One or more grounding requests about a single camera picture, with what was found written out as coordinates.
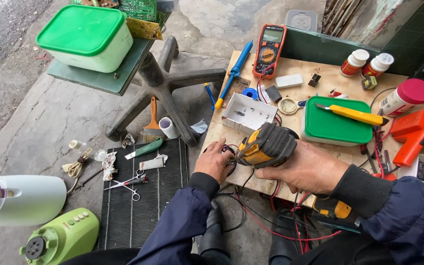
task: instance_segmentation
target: green blender base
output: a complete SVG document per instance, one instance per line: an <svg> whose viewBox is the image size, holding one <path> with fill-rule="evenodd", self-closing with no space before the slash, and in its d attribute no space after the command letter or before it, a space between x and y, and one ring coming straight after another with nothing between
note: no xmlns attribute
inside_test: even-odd
<svg viewBox="0 0 424 265"><path fill-rule="evenodd" d="M57 265L94 248L99 220L90 210L78 208L35 230L19 249L31 265Z"/></svg>

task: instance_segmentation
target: wooden workbench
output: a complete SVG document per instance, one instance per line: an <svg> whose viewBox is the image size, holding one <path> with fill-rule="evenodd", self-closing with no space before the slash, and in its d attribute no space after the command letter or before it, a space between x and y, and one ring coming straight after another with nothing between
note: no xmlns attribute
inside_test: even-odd
<svg viewBox="0 0 424 265"><path fill-rule="evenodd" d="M240 56L240 53L241 51L233 52L227 71L230 71L232 67L235 65L238 57ZM240 71L240 77L251 80L251 87L256 87L256 84L258 81L258 78L255 78L252 75L252 64L253 64L254 58L255 58L254 53L251 53L250 55L248 55L248 58L246 59ZM307 83L309 82L313 74L315 73L321 75L321 79L318 82L316 87L311 87L307 85ZM318 93L320 96L326 97L328 96L328 94L330 94L330 91L334 89L335 91L338 91L340 93L347 94L350 99L361 100L370 104L371 101L374 99L374 97L378 93L380 93L380 91L385 90L387 88L397 87L400 83L402 83L404 80L407 79L406 76L402 76L402 75L384 74L381 77L378 77L377 83L379 85L375 89L366 91L366 90L363 90L361 87L361 81L363 79L361 75L345 77L340 74L339 66L305 62L305 61L299 61L299 60L293 60L293 59L287 59L287 58L280 58L278 63L278 69L276 72L276 77L285 76L285 75L294 75L294 74L300 74L302 76L303 82L304 82L302 86L281 89L279 90L279 92L281 93L283 97L287 96L287 97L296 99L297 101L307 99L308 95L314 96L316 93ZM262 80L261 83L265 85L265 87L269 87L271 85L274 85L274 80L264 79ZM393 90L386 91L377 98L372 108L372 113L377 113L379 111L378 104L380 100L384 99L384 97L387 94L389 94L391 91ZM424 108L424 105L417 106L412 111L419 110L422 107ZM227 142L226 142L227 144L233 143L238 145L243 140L243 138L247 136L242 132L236 131L230 127L222 125L221 115L224 110L225 110L224 108L220 108L214 111L211 123L209 125L209 130L207 131L207 135L205 137L205 141L204 141L201 152L211 142L217 141L221 137L227 138ZM283 119L282 126L288 127L294 130L300 136L301 135L300 134L301 118L302 118L303 110L299 109L293 115L284 115L283 113L279 111L278 113ZM391 123L388 123L383 128L383 130L387 131L390 127L390 124ZM317 142L310 142L310 143L312 143L313 145L317 147L320 147L321 150L324 150L332 154L336 158L341 159L348 164L356 164L359 166L367 159L366 156L361 155L359 145L356 145L353 147L342 147L342 146L323 144L323 143L317 143ZM375 144L374 140L372 140L368 144L368 148L370 152L374 150L374 144ZM391 160L395 157L400 147L401 147L401 144L396 142L390 136L384 140L383 149L386 149L389 151ZM363 168L367 169L369 172L372 172L369 163L366 163L363 166ZM246 181L246 179L250 176L251 171L252 171L251 168L248 166L237 165L235 172L230 177L227 178L227 182L241 186ZM255 177L252 177L250 181L248 181L248 183L246 184L246 188L263 192L266 194L271 194L274 191L275 186L276 186L276 181L261 180ZM292 194L289 188L287 187L287 185L283 183L281 189L279 190L279 193L277 194L277 197L283 198L289 201L294 201L295 194ZM305 206L311 207L313 201L314 201L314 198L312 196L312 198L308 198L307 200L305 200L303 204Z"/></svg>

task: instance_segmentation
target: red bottle cap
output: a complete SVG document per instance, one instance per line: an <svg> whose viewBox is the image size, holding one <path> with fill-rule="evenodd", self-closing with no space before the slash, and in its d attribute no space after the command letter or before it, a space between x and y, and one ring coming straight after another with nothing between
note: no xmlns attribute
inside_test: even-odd
<svg viewBox="0 0 424 265"><path fill-rule="evenodd" d="M407 79L397 87L398 96L410 104L424 103L424 81L421 79Z"/></svg>

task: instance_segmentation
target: person's left hand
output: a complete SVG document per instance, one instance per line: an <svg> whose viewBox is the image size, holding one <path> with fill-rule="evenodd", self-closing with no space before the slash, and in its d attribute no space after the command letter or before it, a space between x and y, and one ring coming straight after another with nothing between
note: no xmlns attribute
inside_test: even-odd
<svg viewBox="0 0 424 265"><path fill-rule="evenodd" d="M218 142L211 143L197 160L194 172L206 173L222 184L233 168L232 165L227 166L227 161L234 158L232 152L228 150L222 153L225 141L226 139L222 138Z"/></svg>

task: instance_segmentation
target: orange soldering gun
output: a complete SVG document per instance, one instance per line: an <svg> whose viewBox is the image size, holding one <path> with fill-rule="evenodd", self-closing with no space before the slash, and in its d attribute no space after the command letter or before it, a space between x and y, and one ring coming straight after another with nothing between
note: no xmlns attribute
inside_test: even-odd
<svg viewBox="0 0 424 265"><path fill-rule="evenodd" d="M395 120L391 134L404 143L393 159L396 166L411 166L424 145L424 109Z"/></svg>

